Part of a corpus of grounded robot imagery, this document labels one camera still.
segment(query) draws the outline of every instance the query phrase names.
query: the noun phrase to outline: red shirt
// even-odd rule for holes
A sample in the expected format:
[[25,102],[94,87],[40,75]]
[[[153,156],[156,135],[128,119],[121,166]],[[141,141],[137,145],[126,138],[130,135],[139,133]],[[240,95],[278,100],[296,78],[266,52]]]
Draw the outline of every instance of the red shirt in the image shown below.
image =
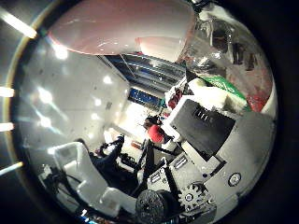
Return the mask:
[[160,126],[154,124],[148,129],[148,134],[152,142],[161,143],[164,139],[164,131]]

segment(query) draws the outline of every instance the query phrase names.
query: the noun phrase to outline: white wall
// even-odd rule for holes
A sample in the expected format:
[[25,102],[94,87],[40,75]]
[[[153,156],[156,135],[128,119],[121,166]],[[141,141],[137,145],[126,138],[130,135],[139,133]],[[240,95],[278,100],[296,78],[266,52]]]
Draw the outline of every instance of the white wall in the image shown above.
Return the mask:
[[[96,56],[70,51],[60,60],[45,40],[39,41],[32,57],[22,63],[21,72],[18,128],[32,159],[40,163],[46,160],[48,147],[76,138],[83,138],[91,149],[101,144],[103,130],[117,118],[129,94],[129,83],[115,68]],[[111,84],[104,82],[106,76]],[[41,101],[39,90],[51,95],[50,104]],[[108,102],[112,106],[106,110]],[[41,118],[50,119],[50,127],[43,127]]]

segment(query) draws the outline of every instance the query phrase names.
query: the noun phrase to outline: metal gear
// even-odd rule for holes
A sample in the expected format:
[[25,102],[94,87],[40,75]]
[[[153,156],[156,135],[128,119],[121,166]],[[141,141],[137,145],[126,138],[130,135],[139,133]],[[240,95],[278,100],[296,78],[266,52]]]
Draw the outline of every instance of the metal gear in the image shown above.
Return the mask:
[[198,186],[191,184],[184,189],[180,190],[180,194],[178,195],[178,201],[181,206],[185,207],[185,211],[189,212],[193,209],[199,207],[202,201],[202,191]]

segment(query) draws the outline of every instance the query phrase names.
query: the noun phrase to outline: person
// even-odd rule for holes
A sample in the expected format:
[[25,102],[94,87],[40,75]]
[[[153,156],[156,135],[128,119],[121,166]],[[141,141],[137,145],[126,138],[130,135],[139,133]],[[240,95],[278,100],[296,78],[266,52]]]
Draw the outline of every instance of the person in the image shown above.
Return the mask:
[[121,148],[124,142],[123,135],[118,136],[118,139],[114,142],[114,149],[108,155],[103,152],[103,148],[107,144],[103,144],[100,148],[100,151],[102,151],[100,153],[101,157],[97,157],[90,152],[83,139],[77,139],[75,141],[82,143],[86,147],[93,166],[102,175],[110,187],[119,189],[127,194],[130,194],[137,187],[138,183],[136,176],[117,164],[117,158],[121,153]]
[[143,127],[148,131],[149,138],[153,143],[165,144],[171,139],[171,137],[157,124],[145,120]]
[[150,123],[153,123],[153,124],[156,124],[156,125],[162,125],[162,122],[160,121],[160,118],[158,115],[155,115],[155,116],[148,116],[146,119],[145,119],[146,122],[150,122]]

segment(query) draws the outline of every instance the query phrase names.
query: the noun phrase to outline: fluorescent light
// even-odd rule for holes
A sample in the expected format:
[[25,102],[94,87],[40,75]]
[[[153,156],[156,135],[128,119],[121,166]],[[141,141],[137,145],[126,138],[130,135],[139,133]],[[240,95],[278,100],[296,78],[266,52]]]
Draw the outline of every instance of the fluorescent light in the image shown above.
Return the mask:
[[0,132],[11,131],[13,128],[13,123],[0,123]]
[[93,138],[93,133],[88,133],[88,137],[89,137],[90,139],[92,139],[92,138]]
[[29,38],[35,38],[37,35],[37,32],[35,29],[33,29],[31,26],[27,25],[23,21],[20,21],[18,18],[11,15],[9,12],[7,12],[2,7],[0,7],[0,18],[7,24],[11,25],[16,30],[18,30],[19,32],[28,36]]
[[11,88],[7,87],[0,87],[0,96],[2,97],[13,97],[15,94],[15,91]]
[[103,81],[106,83],[106,84],[112,84],[112,80],[111,80],[111,77],[109,76],[105,76]]
[[100,119],[100,117],[96,113],[92,113],[92,119]]
[[42,88],[38,88],[38,91],[39,91],[39,99],[41,100],[41,102],[43,102],[44,104],[49,104],[52,102],[53,97],[49,91],[46,91]]
[[54,155],[55,149],[56,149],[55,147],[49,147],[48,150],[47,150],[48,154],[49,155]]
[[41,117],[40,125],[43,126],[44,128],[49,128],[51,126],[50,119],[47,117]]
[[99,106],[102,104],[102,101],[100,99],[95,99],[94,104],[95,104],[95,106]]
[[13,164],[11,166],[8,166],[7,168],[4,168],[4,169],[0,170],[0,175],[7,174],[7,173],[9,173],[11,171],[14,171],[15,169],[18,169],[18,168],[22,167],[22,166],[23,166],[22,161],[19,161],[16,164]]
[[55,55],[58,59],[65,60],[68,56],[67,49],[62,45],[52,44]]

